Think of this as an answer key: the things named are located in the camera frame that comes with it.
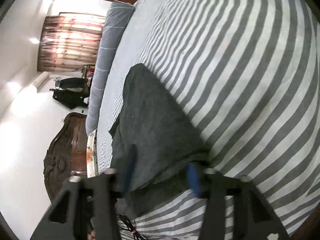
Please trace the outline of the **dark grey pants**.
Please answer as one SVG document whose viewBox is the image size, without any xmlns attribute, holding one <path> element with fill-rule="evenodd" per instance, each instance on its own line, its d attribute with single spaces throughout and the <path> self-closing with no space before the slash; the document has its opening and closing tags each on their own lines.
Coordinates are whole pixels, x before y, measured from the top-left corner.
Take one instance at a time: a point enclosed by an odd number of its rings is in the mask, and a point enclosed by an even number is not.
<svg viewBox="0 0 320 240">
<path fill-rule="evenodd" d="M 188 189 L 189 163 L 208 161 L 208 147 L 175 99 L 143 64 L 133 66 L 123 106 L 110 129 L 119 213 L 134 219 Z"/>
</svg>

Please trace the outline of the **white floral pillow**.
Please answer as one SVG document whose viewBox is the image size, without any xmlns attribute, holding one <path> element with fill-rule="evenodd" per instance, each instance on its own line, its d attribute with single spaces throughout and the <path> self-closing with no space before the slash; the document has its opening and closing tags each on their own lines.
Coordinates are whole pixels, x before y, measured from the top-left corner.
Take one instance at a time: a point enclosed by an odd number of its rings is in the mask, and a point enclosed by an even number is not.
<svg viewBox="0 0 320 240">
<path fill-rule="evenodd" d="M 94 130 L 91 132 L 87 139 L 87 150 L 86 150 L 86 160 L 87 160 L 87 177 L 96 177 L 99 174 L 98 171 L 98 158 L 97 158 L 97 142 L 96 142 L 96 132 Z"/>
</svg>

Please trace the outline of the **dark brown wooden headboard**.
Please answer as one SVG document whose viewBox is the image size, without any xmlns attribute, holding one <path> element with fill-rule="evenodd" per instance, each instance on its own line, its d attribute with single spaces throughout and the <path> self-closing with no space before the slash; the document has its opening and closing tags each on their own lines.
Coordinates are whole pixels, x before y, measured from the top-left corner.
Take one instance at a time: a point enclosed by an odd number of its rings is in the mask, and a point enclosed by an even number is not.
<svg viewBox="0 0 320 240">
<path fill-rule="evenodd" d="M 69 113 L 60 132 L 49 145 L 44 158 L 44 184 L 54 200 L 64 181 L 71 176 L 87 176 L 86 115 Z"/>
</svg>

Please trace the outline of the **black clutter pile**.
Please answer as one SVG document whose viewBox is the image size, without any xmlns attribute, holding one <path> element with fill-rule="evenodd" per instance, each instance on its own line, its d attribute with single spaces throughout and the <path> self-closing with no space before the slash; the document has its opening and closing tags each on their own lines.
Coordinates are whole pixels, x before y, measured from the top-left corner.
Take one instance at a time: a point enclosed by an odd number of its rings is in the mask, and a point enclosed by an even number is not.
<svg viewBox="0 0 320 240">
<path fill-rule="evenodd" d="M 56 79 L 55 87 L 49 89 L 53 92 L 53 99 L 68 109 L 87 108 L 94 71 L 95 65 L 87 64 L 81 70 L 81 77 Z"/>
</svg>

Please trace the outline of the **grey white striped bedsheet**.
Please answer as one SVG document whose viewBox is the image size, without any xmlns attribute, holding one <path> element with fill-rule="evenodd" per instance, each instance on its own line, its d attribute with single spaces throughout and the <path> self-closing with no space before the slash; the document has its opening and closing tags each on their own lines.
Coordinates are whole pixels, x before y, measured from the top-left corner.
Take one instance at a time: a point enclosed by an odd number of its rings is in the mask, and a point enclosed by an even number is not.
<svg viewBox="0 0 320 240">
<path fill-rule="evenodd" d="M 249 176 L 292 236 L 319 203 L 319 22 L 304 0 L 138 0 L 109 72 L 98 170 L 130 68 L 143 63 L 199 129 L 210 163 Z"/>
</svg>

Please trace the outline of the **pink window curtain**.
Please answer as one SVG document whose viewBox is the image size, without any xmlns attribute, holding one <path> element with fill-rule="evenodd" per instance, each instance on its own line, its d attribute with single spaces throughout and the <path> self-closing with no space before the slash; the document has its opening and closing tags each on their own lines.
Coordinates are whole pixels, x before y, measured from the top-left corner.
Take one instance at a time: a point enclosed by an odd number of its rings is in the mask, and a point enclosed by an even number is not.
<svg viewBox="0 0 320 240">
<path fill-rule="evenodd" d="M 37 70 L 39 72 L 77 72 L 97 60 L 105 18 L 62 12 L 44 20 Z"/>
</svg>

